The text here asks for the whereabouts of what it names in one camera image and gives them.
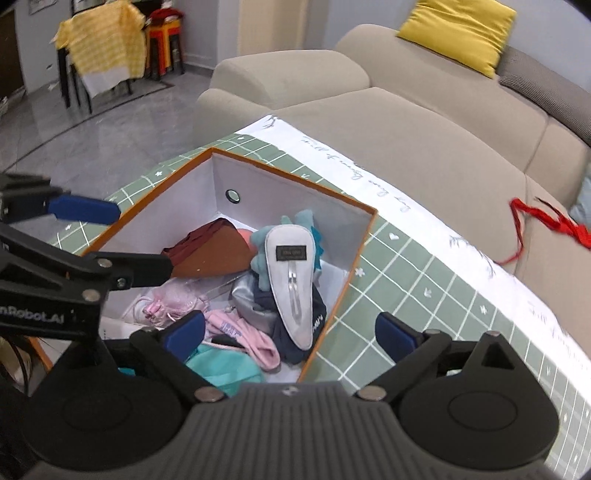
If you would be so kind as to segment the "pink cloth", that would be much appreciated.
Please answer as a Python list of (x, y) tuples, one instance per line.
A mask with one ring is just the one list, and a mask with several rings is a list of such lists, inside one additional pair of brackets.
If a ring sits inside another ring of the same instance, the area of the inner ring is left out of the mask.
[(204, 317), (211, 335), (225, 334), (238, 342), (263, 371), (280, 367), (280, 353), (270, 336), (247, 323), (235, 309), (214, 309), (205, 312)]

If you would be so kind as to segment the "maroon brown cloth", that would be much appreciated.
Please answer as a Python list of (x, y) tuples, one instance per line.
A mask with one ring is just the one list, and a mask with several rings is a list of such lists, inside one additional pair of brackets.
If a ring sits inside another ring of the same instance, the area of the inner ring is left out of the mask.
[(231, 222), (218, 218), (189, 232), (161, 253), (172, 263), (172, 277), (209, 278), (249, 270), (256, 255)]

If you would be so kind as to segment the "navy blue headband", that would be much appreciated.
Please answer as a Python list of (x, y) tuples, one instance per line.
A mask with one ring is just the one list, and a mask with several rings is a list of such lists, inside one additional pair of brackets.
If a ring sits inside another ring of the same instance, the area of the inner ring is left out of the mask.
[(311, 286), (311, 297), (304, 298), (304, 311), (300, 320), (294, 318), (290, 305), (284, 311), (287, 316), (281, 315), (273, 292), (260, 290), (257, 283), (254, 283), (253, 299), (256, 327), (270, 336), (280, 359), (293, 365), (307, 360), (327, 317), (327, 307), (318, 288)]

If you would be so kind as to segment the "teal cloth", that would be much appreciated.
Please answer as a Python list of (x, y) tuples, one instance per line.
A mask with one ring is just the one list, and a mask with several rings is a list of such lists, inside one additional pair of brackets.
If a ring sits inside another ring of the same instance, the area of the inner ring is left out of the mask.
[(171, 353), (228, 397), (234, 396), (242, 384), (266, 382), (263, 370), (242, 350), (198, 345)]

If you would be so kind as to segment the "silver pouch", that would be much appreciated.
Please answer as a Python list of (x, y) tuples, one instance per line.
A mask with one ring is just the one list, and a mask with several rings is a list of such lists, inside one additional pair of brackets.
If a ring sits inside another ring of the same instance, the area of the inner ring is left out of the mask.
[(231, 301), (239, 316), (245, 319), (246, 323), (270, 336), (273, 334), (277, 313), (256, 303), (254, 300), (256, 285), (256, 275), (252, 272), (249, 271), (241, 275), (232, 285)]

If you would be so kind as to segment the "green grid tablecloth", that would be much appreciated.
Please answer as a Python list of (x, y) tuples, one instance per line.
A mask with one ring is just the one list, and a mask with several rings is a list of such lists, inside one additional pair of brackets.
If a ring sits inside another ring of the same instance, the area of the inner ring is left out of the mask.
[(390, 312), (417, 329), (457, 340), (501, 332), (548, 393), (560, 416), (548, 466), (577, 479), (590, 468), (590, 362), (523, 283), (427, 209), (331, 147), (269, 115), (216, 147), (363, 200), (378, 211), (327, 337), (308, 366), (263, 371), (266, 382), (335, 380), (352, 390), (386, 371), (374, 323)]

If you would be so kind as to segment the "black chair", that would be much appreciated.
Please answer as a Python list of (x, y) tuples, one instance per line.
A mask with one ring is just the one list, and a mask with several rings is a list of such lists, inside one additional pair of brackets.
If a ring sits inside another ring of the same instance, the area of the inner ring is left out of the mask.
[(76, 101), (78, 107), (82, 106), (81, 94), (83, 92), (88, 113), (93, 114), (93, 106), (91, 97), (84, 86), (79, 85), (79, 76), (77, 69), (73, 63), (68, 59), (69, 51), (66, 48), (59, 48), (57, 50), (57, 65), (58, 65), (58, 83), (61, 93), (61, 98), (64, 102), (65, 108), (69, 109), (72, 105), (72, 100)]

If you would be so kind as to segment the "orange storage box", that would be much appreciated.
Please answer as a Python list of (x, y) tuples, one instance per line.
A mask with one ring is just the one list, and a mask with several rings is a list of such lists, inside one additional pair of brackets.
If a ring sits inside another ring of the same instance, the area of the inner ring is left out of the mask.
[(102, 265), (117, 253), (160, 254), (163, 279), (112, 292), (105, 340), (179, 327), (181, 361), (211, 383), (300, 377), (352, 278), (374, 208), (279, 169), (209, 149), (89, 233)]

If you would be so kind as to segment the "yellow checked cloth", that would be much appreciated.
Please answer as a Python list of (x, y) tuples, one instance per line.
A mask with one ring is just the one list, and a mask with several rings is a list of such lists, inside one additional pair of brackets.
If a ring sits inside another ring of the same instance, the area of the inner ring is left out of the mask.
[(144, 75), (145, 16), (129, 1), (111, 1), (59, 24), (56, 49), (68, 52), (88, 94), (94, 98)]

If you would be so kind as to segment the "red orange stools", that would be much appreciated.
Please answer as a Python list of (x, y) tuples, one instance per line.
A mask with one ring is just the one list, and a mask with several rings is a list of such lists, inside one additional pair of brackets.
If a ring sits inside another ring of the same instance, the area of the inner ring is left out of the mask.
[(147, 76), (160, 80), (178, 67), (185, 72), (181, 45), (184, 14), (173, 7), (153, 11), (147, 21)]

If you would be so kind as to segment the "red ribbon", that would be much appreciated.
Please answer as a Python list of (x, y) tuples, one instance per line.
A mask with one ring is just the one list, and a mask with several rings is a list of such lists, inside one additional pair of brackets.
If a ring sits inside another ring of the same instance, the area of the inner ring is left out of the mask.
[(517, 250), (516, 252), (508, 257), (506, 260), (496, 261), (499, 266), (505, 266), (516, 262), (520, 259), (525, 248), (524, 242), (524, 229), (522, 227), (522, 219), (525, 217), (531, 217), (543, 224), (549, 231), (557, 233), (559, 235), (567, 236), (572, 238), (576, 243), (583, 246), (587, 250), (591, 247), (591, 236), (590, 230), (582, 224), (574, 222), (568, 218), (565, 214), (561, 213), (556, 207), (551, 205), (549, 202), (542, 200), (539, 197), (535, 198), (536, 201), (541, 203), (553, 212), (550, 215), (543, 209), (533, 207), (526, 204), (520, 198), (513, 198), (509, 202), (511, 215), (514, 221), (516, 236), (517, 236)]

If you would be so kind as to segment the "beige sofa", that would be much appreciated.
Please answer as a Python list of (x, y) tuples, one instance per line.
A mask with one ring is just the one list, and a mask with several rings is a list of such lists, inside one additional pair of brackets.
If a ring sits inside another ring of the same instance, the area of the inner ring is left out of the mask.
[(332, 147), (426, 207), (510, 272), (582, 345), (590, 253), (536, 220), (515, 230), (509, 203), (570, 207), (588, 144), (539, 107), (386, 27), (360, 25), (335, 49), (226, 59), (195, 105), (205, 145), (268, 114)]

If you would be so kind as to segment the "light blue cushion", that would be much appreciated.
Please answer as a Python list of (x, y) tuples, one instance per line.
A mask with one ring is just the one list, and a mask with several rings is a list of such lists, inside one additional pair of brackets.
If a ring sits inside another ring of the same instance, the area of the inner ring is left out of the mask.
[(576, 223), (591, 229), (591, 163), (587, 165), (580, 191), (569, 215)]

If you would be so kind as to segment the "grey cushion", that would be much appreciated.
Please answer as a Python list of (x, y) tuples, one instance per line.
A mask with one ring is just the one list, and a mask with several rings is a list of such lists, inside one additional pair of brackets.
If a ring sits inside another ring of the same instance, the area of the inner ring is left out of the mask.
[(508, 47), (499, 83), (525, 97), (590, 145), (590, 93), (524, 52)]

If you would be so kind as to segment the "yellow cushion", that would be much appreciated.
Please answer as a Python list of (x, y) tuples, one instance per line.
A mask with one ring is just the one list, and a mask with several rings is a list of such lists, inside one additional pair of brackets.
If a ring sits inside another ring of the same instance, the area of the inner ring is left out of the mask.
[(398, 36), (493, 78), (516, 17), (494, 0), (419, 1)]

